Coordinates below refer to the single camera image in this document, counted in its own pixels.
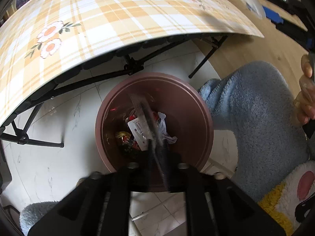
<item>white tile floor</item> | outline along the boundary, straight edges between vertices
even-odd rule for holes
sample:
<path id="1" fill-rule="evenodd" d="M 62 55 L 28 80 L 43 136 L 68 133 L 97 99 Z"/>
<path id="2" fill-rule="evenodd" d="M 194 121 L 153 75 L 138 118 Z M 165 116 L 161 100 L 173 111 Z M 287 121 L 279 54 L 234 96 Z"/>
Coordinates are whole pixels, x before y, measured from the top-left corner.
<path id="1" fill-rule="evenodd" d="M 142 49 L 132 56 L 137 59 L 153 49 Z M 188 75 L 204 58 L 192 41 L 181 44 L 145 63 L 144 71 L 163 72 L 174 75 L 198 89 L 211 78 L 218 78 L 209 62 L 189 79 Z M 83 70 L 74 82 L 106 72 L 122 69 L 122 58 Z M 76 185 L 78 179 L 92 171 L 108 173 L 99 157 L 95 143 L 95 119 L 98 109 L 108 92 L 128 76 L 121 76 L 98 84 L 80 88 L 44 103 L 31 125 L 30 138 L 51 142 L 64 142 L 64 148 L 18 145 L 3 142 L 5 156 L 12 174 L 12 182 L 1 195 L 1 201 L 11 203 L 18 210 L 28 204 L 41 201 L 59 201 Z M 31 111 L 26 111 L 15 119 L 23 128 Z M 7 133 L 13 133 L 9 126 Z M 236 140 L 232 132 L 215 131 L 210 158 L 229 170 L 237 166 Z M 215 173 L 219 168 L 211 167 L 207 173 Z M 185 221 L 183 193 L 133 193 L 130 206 L 132 217 L 155 207 L 148 215 L 135 220 L 143 236 L 164 235 Z"/>

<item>wooden floor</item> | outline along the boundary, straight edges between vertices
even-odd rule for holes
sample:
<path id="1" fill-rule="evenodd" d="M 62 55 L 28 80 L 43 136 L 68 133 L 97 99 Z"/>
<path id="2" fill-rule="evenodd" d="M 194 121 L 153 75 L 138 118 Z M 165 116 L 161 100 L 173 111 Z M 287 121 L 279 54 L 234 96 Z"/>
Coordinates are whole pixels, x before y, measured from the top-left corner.
<path id="1" fill-rule="evenodd" d="M 291 38 L 276 30 L 270 20 L 257 18 L 240 0 L 229 1 L 257 26 L 265 38 L 244 35 L 228 37 L 221 48 L 209 59 L 218 75 L 223 78 L 250 61 L 264 60 L 278 68 L 295 97 L 300 91 L 299 78 L 302 75 L 300 59 L 307 51 Z M 291 16 L 265 0 L 260 0 L 260 2 L 278 12 L 282 17 L 304 27 L 296 16 Z M 209 44 L 202 41 L 195 41 L 195 44 L 204 54 L 211 49 Z"/>

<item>blue object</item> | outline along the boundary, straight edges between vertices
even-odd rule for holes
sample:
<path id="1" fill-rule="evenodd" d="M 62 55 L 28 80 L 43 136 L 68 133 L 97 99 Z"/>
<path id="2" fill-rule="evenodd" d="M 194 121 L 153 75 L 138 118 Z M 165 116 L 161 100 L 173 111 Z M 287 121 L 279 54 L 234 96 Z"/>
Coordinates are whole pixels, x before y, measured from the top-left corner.
<path id="1" fill-rule="evenodd" d="M 274 24 L 279 24 L 282 23 L 283 24 L 283 18 L 280 17 L 280 15 L 278 13 L 276 13 L 275 11 L 263 6 L 265 13 L 266 13 L 266 18 L 270 19 L 272 23 Z"/>
<path id="2" fill-rule="evenodd" d="M 306 41 L 306 47 L 308 49 L 314 48 L 314 39 L 313 38 L 308 38 L 308 40 Z"/>
<path id="3" fill-rule="evenodd" d="M 251 62 L 199 91 L 215 130 L 234 133 L 237 170 L 232 177 L 259 201 L 295 167 L 308 160 L 302 128 L 293 126 L 293 95 L 281 73 L 263 61 Z"/>

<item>yellow fur trim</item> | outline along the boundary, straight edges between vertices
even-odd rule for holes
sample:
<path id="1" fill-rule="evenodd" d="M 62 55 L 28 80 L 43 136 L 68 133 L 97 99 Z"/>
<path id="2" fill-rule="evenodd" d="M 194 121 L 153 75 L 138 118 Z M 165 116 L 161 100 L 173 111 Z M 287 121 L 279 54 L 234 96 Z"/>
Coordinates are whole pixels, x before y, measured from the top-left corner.
<path id="1" fill-rule="evenodd" d="M 277 185 L 269 193 L 267 193 L 258 205 L 270 215 L 280 226 L 285 230 L 287 236 L 293 234 L 293 226 L 291 221 L 283 214 L 275 210 L 276 204 L 278 203 L 282 190 L 285 187 L 285 183 Z"/>

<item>trash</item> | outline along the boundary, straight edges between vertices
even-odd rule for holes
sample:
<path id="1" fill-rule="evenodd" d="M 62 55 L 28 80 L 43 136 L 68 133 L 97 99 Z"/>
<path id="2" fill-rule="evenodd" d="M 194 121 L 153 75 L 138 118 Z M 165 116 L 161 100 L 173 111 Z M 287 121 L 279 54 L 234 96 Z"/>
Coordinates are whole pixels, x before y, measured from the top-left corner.
<path id="1" fill-rule="evenodd" d="M 170 137 L 166 131 L 165 118 L 162 112 L 152 111 L 146 99 L 142 96 L 131 95 L 134 109 L 125 114 L 125 131 L 116 132 L 115 137 L 122 151 L 127 155 L 135 156 L 139 151 L 148 149 L 148 140 L 156 138 L 162 143 L 166 139 L 168 144 L 174 144 L 177 137 Z"/>
<path id="2" fill-rule="evenodd" d="M 115 133 L 115 138 L 121 151 L 130 158 L 134 159 L 140 153 L 140 147 L 136 140 L 132 139 L 130 133 L 119 131 Z"/>
<path id="3" fill-rule="evenodd" d="M 174 144 L 177 141 L 177 137 L 170 137 L 170 135 L 166 132 L 166 123 L 165 118 L 166 115 L 162 112 L 157 112 L 159 119 L 157 120 L 157 128 L 159 132 L 162 134 L 163 139 L 166 139 L 169 144 Z"/>

